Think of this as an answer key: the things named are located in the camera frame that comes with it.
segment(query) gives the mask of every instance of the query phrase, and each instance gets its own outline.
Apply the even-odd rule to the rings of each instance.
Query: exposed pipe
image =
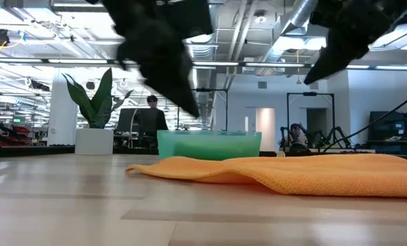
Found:
[[[249,8],[249,15],[247,16],[246,23],[242,29],[242,35],[240,40],[238,41],[238,47],[236,51],[236,55],[234,56],[234,61],[237,61],[240,58],[240,54],[243,49],[244,41],[246,40],[247,32],[249,31],[249,27],[251,26],[251,22],[253,17],[255,16],[255,10],[257,9],[257,3],[259,0],[252,0],[251,7]]]
[[[244,13],[246,12],[246,5],[247,0],[242,0],[242,3],[240,4],[240,9],[238,10],[238,20],[236,23],[236,27],[234,28],[234,34],[232,35],[231,45],[229,46],[228,52],[229,61],[232,60],[232,55],[234,54],[234,48],[236,47],[238,34],[240,34],[240,28],[242,27]]]
[[[279,27],[278,26],[275,27],[280,28],[278,36],[276,37],[275,40],[273,40],[274,44],[270,47],[270,49],[263,56],[263,58],[261,58],[261,62],[275,63],[279,61],[282,54],[284,54],[284,51],[278,48],[274,49],[273,46],[275,45],[279,37],[282,36],[283,34],[293,31],[305,25],[317,4],[318,0],[296,0],[294,2],[293,10],[287,23],[286,24],[279,23]],[[258,68],[256,70],[256,75],[262,76],[268,69],[270,68]]]
[[[216,6],[210,6],[209,8],[212,26],[215,26],[216,23],[218,22],[216,21],[216,17],[218,16],[217,15],[218,8]],[[216,40],[216,34],[211,34],[211,38],[206,42],[192,43],[190,42],[191,40],[193,40],[193,38],[189,39],[187,44],[189,44],[188,49],[191,51],[191,55],[194,60],[211,61],[215,58],[217,46],[206,44],[213,44],[214,41]],[[192,73],[193,73],[193,82],[196,82],[195,86],[207,88],[209,87],[210,80],[213,77],[212,74],[215,73],[215,71],[198,70],[197,68],[193,68]],[[209,93],[195,92],[195,98],[198,102],[199,110],[201,112],[201,123],[205,127],[207,127],[206,124],[208,122],[208,110],[209,110],[207,102],[209,100],[212,100],[212,98],[210,97],[211,95]]]
[[[296,0],[293,5],[292,16],[282,30],[282,34],[302,27],[310,18],[310,15],[318,0]]]

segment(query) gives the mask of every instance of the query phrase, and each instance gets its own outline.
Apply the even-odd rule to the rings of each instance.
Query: green container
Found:
[[[222,161],[259,156],[261,133],[218,131],[158,131],[161,159],[185,156]]]

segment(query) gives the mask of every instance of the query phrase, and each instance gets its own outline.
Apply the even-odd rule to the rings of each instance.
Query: doorway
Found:
[[[244,124],[240,129],[242,131],[249,131],[254,133],[255,131],[257,131],[257,127],[255,124],[257,109],[255,107],[245,107],[244,112],[245,112],[243,116]]]
[[[326,125],[326,109],[307,109],[307,130],[309,133],[322,131],[326,135],[328,134]]]

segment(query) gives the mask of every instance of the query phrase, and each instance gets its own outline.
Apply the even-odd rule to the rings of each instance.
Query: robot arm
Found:
[[[318,130],[313,134],[314,145],[318,148],[321,148],[325,145],[329,145],[329,140],[324,135],[322,130]]]
[[[345,138],[346,135],[345,135],[345,133],[343,133],[343,130],[341,129],[340,126],[336,126],[335,128],[331,129],[331,131],[330,131],[328,137],[326,138],[327,144],[330,144],[331,138],[333,137],[333,134],[334,134],[334,132],[336,132],[336,131],[340,134],[341,138],[344,139],[343,141],[344,141],[344,143],[345,143],[345,148],[351,149],[351,142],[350,142],[348,139]]]
[[[310,23],[329,28],[327,47],[320,50],[304,83],[331,76],[362,58],[369,51],[368,45],[406,12],[407,0],[319,0]]]
[[[100,2],[86,1],[91,4]],[[117,60],[123,69],[126,69],[126,59],[136,62],[146,85],[197,118],[199,111],[188,82],[193,62],[182,43],[184,36],[167,21],[158,2],[102,1],[114,20],[115,31],[125,38],[117,49]]]
[[[283,137],[283,139],[279,142],[280,148],[284,148],[285,151],[285,147],[288,147],[292,144],[292,139],[295,139],[295,136],[293,136],[293,133],[290,131],[289,128],[287,127],[281,127],[281,135]],[[285,139],[285,135],[284,132],[287,131],[287,139]]]

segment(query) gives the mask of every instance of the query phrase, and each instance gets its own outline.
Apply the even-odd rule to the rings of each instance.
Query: desk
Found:
[[[385,146],[399,146],[400,149],[396,151],[388,151],[383,149]],[[367,141],[367,147],[376,149],[377,153],[407,155],[407,141]]]
[[[0,245],[407,246],[405,199],[125,176],[128,164],[157,158],[0,159]]]

